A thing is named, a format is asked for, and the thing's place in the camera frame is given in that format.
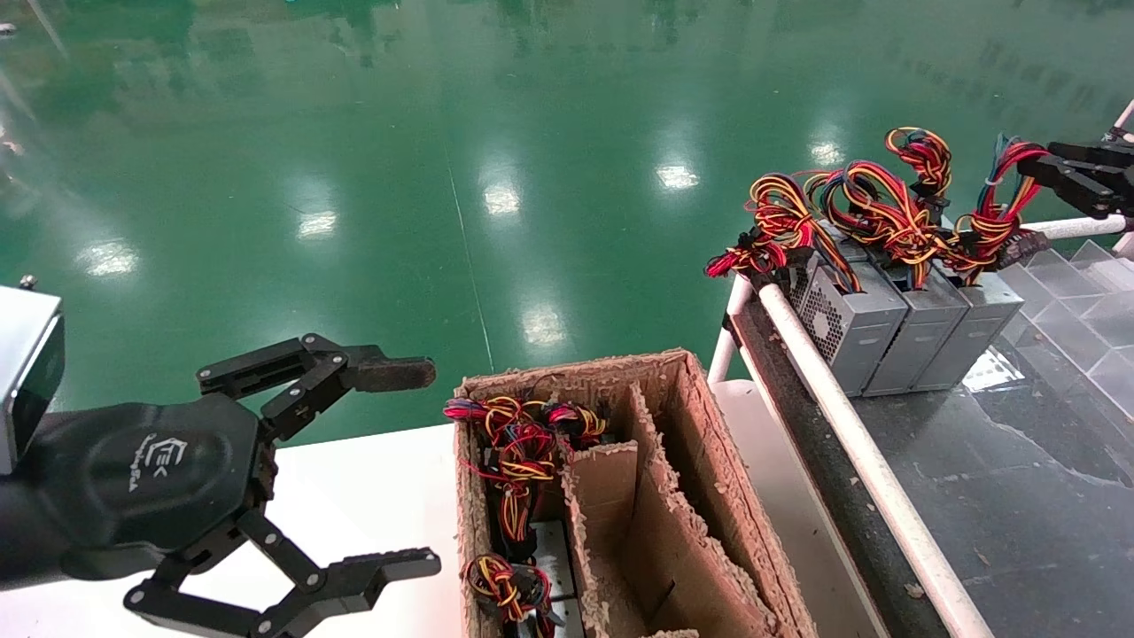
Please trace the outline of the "left gripper worn-pad finger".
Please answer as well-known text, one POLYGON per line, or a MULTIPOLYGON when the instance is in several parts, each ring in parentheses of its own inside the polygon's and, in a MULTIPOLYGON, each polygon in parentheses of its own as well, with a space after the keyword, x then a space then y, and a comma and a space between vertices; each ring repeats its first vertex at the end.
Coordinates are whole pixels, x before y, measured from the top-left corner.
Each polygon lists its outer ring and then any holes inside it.
POLYGON ((429 388, 435 380, 430 358, 389 358, 376 344, 337 344, 319 334, 291 338, 196 373, 201 394, 232 400, 281 388, 260 408, 268 439, 291 440, 352 391, 384 394, 429 388))

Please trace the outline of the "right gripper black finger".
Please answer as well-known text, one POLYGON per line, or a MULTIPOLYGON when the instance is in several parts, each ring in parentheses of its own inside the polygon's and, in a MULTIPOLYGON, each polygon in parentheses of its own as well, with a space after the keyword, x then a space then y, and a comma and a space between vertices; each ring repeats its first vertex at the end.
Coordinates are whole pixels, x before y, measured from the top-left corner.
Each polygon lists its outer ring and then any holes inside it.
POLYGON ((1041 158, 1031 161, 1031 178, 1066 205, 1098 221, 1110 214, 1131 218, 1132 165, 1041 158))
POLYGON ((1048 151, 1056 158, 1085 163, 1093 170, 1114 168, 1123 171, 1133 165, 1133 144, 1129 141, 1102 141, 1095 145, 1052 142, 1048 144, 1048 151))

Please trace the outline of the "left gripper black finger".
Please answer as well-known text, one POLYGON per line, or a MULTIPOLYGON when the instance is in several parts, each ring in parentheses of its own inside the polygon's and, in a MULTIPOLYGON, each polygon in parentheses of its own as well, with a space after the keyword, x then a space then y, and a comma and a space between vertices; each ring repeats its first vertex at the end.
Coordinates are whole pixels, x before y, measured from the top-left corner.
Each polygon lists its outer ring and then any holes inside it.
POLYGON ((154 573, 133 588, 124 606, 151 626, 198 637, 304 637, 324 620, 369 612, 386 586, 437 576, 432 548, 353 555, 321 568, 259 510, 244 510, 211 531, 195 548, 162 558, 154 573), (222 548, 248 541, 291 582, 264 611, 181 592, 181 584, 222 548))

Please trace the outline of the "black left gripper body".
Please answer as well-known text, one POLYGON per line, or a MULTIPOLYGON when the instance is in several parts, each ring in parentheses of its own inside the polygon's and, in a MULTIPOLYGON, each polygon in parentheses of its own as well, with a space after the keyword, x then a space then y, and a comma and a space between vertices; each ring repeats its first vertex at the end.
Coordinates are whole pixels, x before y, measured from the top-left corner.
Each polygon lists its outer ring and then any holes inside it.
POLYGON ((23 577, 122 579, 166 558, 202 573, 273 482, 276 444, 227 395, 50 412, 23 457, 23 577))

